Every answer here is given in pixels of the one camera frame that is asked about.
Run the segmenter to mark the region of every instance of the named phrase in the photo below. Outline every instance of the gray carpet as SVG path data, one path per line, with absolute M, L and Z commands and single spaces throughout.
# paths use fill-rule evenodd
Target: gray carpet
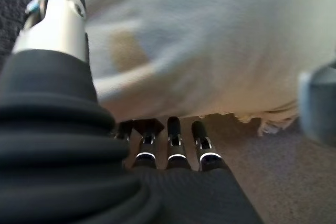
M 191 124 L 181 121 L 188 159 L 198 169 Z M 294 124 L 276 135 L 258 137 L 259 122 L 238 122 L 231 115 L 202 119 L 208 134 L 265 223 L 336 223 L 336 150 L 307 141 Z M 134 160 L 139 135 L 133 131 Z M 159 136 L 158 167 L 166 165 L 166 131 Z

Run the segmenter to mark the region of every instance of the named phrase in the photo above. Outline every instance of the towel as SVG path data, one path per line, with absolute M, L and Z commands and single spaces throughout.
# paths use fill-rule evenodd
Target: towel
M 86 0 L 100 103 L 117 121 L 235 113 L 276 132 L 298 75 L 334 58 L 336 0 Z

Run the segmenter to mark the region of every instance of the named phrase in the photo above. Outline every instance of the frayed fabric edge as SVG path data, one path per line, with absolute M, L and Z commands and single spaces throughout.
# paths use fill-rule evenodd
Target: frayed fabric edge
M 258 135 L 263 136 L 264 133 L 276 134 L 286 129 L 299 117 L 299 112 L 297 102 L 293 101 L 271 111 L 246 115 L 235 114 L 235 117 L 242 123 L 249 123 L 253 118 L 260 118 Z

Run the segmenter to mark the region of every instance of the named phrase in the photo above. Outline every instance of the floor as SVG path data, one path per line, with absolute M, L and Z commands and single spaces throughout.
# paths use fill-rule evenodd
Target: floor
M 191 134 L 195 120 L 182 119 L 181 127 L 188 160 L 198 169 Z M 214 114 L 201 120 L 266 224 L 336 223 L 336 149 L 309 142 L 298 123 L 258 137 L 258 119 L 242 124 L 232 115 Z M 166 135 L 164 130 L 158 139 L 159 168 L 166 164 Z M 139 137 L 133 131 L 127 164 L 134 160 Z

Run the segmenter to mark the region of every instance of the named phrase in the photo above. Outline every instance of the white fabric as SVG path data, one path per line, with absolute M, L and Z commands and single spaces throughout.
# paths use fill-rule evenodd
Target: white fabric
M 234 112 L 273 132 L 298 114 L 299 73 L 334 58 L 336 0 L 86 4 L 95 86 L 117 121 Z

